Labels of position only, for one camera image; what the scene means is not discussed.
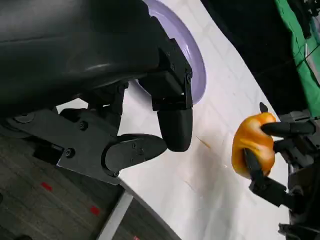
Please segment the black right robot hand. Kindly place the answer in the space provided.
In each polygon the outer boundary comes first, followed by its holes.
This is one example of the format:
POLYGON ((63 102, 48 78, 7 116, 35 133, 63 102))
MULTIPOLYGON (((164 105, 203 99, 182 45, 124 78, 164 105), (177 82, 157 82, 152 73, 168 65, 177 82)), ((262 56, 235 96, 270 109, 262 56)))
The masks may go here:
POLYGON ((320 127, 315 118, 293 122, 264 123, 260 129, 279 137, 273 144, 288 165, 287 186, 265 176, 253 151, 243 150, 249 169, 249 189, 279 207, 289 209, 290 222, 316 225, 320 222, 320 127))

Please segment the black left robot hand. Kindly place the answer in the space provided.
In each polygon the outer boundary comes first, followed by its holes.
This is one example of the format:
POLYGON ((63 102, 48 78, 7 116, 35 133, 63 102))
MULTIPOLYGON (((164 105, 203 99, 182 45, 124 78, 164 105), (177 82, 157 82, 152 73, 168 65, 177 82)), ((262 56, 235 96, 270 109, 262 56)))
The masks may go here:
POLYGON ((3 0, 0 132, 34 156, 117 184, 122 169, 192 139, 192 68, 141 0, 3 0), (119 135, 130 81, 151 96, 161 136, 119 135))

